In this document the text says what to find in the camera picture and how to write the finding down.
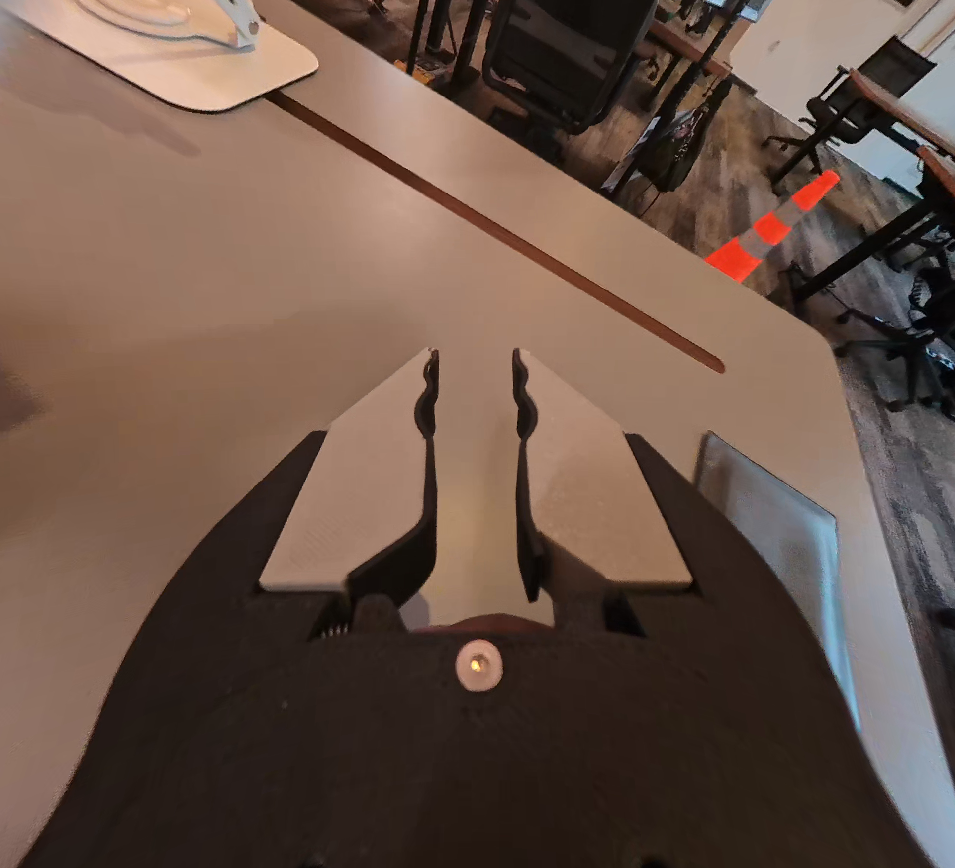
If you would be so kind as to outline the black bag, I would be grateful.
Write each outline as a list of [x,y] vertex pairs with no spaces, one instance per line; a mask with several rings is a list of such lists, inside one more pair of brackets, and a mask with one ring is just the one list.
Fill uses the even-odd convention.
[[678,112],[665,129],[655,129],[638,156],[637,170],[659,193],[677,190],[700,155],[714,115],[711,100]]

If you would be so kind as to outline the silver laptop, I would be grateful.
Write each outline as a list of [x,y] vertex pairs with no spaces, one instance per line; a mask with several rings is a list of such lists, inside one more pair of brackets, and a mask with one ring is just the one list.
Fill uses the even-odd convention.
[[861,731],[844,624],[836,518],[714,432],[701,443],[695,485],[758,552],[793,599]]

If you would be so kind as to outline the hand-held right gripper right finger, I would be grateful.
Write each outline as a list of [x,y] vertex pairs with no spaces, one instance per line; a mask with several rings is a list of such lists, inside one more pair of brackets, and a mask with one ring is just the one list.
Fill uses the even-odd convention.
[[526,349],[512,353],[512,392],[526,598],[689,588],[689,568],[620,424]]

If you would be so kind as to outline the wooden desk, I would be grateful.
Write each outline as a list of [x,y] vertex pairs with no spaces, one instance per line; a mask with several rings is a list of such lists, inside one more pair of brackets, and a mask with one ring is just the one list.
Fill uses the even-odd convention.
[[891,270],[899,272],[897,253],[914,245],[921,234],[944,225],[953,230],[953,133],[932,125],[925,115],[913,110],[903,99],[891,96],[860,71],[851,69],[848,75],[864,100],[920,140],[914,154],[923,165],[923,178],[928,179],[927,198],[920,198],[901,217],[893,219],[863,242],[865,246],[877,242],[880,249],[872,249],[871,254],[877,255]]

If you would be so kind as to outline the wooden book stand white base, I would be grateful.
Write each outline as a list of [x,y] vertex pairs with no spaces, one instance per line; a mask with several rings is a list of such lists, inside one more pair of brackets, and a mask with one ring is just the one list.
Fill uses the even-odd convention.
[[182,110],[233,110],[319,70],[251,0],[2,0],[2,11]]

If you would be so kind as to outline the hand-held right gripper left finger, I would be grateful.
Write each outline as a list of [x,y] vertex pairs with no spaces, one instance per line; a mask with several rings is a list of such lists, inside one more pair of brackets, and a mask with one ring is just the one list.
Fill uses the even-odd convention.
[[268,592],[396,607],[436,564],[439,354],[422,349],[335,418],[259,577]]

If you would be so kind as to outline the black office chair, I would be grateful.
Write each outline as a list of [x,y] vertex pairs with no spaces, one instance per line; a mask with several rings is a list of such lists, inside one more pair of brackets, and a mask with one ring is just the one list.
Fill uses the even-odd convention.
[[566,134],[601,122],[640,62],[658,0],[498,0],[484,83]]
[[920,269],[909,292],[909,322],[892,325],[854,308],[845,308],[837,324],[857,320],[877,334],[876,338],[853,339],[834,348],[837,358],[853,349],[875,349],[886,360],[900,360],[904,371],[904,395],[882,400],[890,412],[915,405],[936,410],[954,421],[953,361],[943,359],[936,345],[953,350],[954,278],[948,260]]
[[[892,37],[868,59],[861,63],[860,71],[877,85],[885,88],[891,96],[903,98],[935,69],[934,62],[916,50],[906,46],[898,37]],[[869,134],[877,133],[890,139],[908,153],[914,154],[920,140],[913,133],[892,120],[874,104],[864,100],[849,79],[849,71],[838,67],[836,76],[818,96],[806,105],[808,117],[802,122],[810,128],[810,134],[801,140],[794,137],[769,135],[762,148],[776,143],[782,148],[793,148],[794,154],[776,171],[770,174],[770,185],[778,185],[794,168],[807,159],[817,175],[823,168],[818,148],[836,141],[844,145],[857,145]]]

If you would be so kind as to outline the orange traffic cone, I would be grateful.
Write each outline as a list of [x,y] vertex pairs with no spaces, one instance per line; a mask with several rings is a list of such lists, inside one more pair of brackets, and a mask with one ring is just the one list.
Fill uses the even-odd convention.
[[743,283],[840,181],[834,170],[824,171],[741,235],[720,246],[706,263]]

